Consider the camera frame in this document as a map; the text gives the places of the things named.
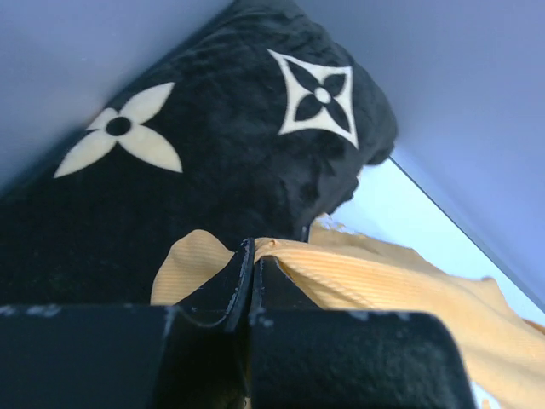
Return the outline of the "blue and yellow pillowcase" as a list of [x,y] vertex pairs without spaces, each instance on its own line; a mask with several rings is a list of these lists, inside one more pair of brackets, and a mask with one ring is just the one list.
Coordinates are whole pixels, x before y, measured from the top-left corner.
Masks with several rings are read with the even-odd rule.
[[[442,272],[415,251],[315,222],[306,242],[262,235],[254,246],[244,320],[244,378],[250,400],[250,308],[255,265],[272,256],[322,309],[431,314],[458,347],[473,393],[472,408],[544,405],[544,329],[519,317],[491,278]],[[170,248],[152,284],[154,305],[174,305],[218,274],[235,251],[194,230]]]

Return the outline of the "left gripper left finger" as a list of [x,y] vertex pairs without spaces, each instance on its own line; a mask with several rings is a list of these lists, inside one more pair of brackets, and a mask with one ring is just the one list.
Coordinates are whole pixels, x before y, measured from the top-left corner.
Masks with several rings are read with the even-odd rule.
[[172,306],[2,306],[2,407],[243,407],[253,255]]

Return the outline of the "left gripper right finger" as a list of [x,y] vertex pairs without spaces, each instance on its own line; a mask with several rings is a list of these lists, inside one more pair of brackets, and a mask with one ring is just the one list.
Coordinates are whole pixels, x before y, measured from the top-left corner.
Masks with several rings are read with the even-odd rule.
[[426,313],[322,309],[267,256],[250,308],[254,408],[472,408],[456,343]]

